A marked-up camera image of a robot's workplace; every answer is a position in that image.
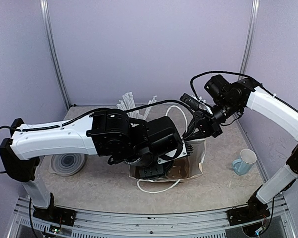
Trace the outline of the cardboard cup carrier tray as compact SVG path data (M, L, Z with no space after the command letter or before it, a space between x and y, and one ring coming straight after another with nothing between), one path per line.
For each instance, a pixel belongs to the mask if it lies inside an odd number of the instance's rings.
M187 158L174 160L171 169L167 172L168 179L186 179L189 177L190 164Z

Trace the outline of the brown paper takeout bag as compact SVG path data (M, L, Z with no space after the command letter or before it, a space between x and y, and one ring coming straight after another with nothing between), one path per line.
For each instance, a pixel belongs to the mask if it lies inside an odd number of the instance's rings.
M181 105L169 105L168 109L162 111L169 116L176 125L180 134L187 131L188 118L192 115ZM159 178L140 178L139 169L135 166L129 166L129 177L137 180L137 188L145 193L158 194L166 192L181 182L187 182L196 179L203 174L202 163L206 153L205 139L194 139L188 142L193 146L191 155L173 160L170 169L167 169L165 175ZM160 191L146 191L141 188L140 182L166 183L172 182L169 188Z

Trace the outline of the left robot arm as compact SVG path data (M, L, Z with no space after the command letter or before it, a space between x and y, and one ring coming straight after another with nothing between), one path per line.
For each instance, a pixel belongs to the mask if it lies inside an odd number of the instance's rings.
M83 154L108 156L111 164L135 162L147 166L169 151L172 123L168 117L146 122L119 109L98 108L75 119L29 125L16 119L10 137L0 145L6 173L22 183L33 205L48 220L60 213L39 173L43 156Z

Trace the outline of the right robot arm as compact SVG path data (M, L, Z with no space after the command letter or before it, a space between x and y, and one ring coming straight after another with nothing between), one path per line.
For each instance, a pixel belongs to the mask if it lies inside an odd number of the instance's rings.
M215 103L210 113L201 109L199 103L190 96L184 94L180 98L197 115L189 124L188 131L192 133L189 140L217 137L222 133L221 127L230 116L235 113L242 114L245 108L249 108L274 122L297 142L285 165L248 200L249 205L244 209L244 216L255 220L263 213L263 204L287 190L298 178L298 110L274 96L252 77L229 83L218 74L211 77L204 89Z

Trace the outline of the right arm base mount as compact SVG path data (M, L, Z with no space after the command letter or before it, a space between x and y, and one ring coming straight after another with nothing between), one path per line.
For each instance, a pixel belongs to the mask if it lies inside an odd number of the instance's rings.
M247 205L229 209L226 213L231 226L256 221L271 215L268 205L260 202L255 196L248 200Z

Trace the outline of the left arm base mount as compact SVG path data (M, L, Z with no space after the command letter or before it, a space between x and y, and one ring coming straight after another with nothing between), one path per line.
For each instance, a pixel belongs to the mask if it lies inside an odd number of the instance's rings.
M50 203L47 208L34 207L33 216L44 221L57 223L59 225L73 226L76 218L76 211L54 205L54 196L50 193Z

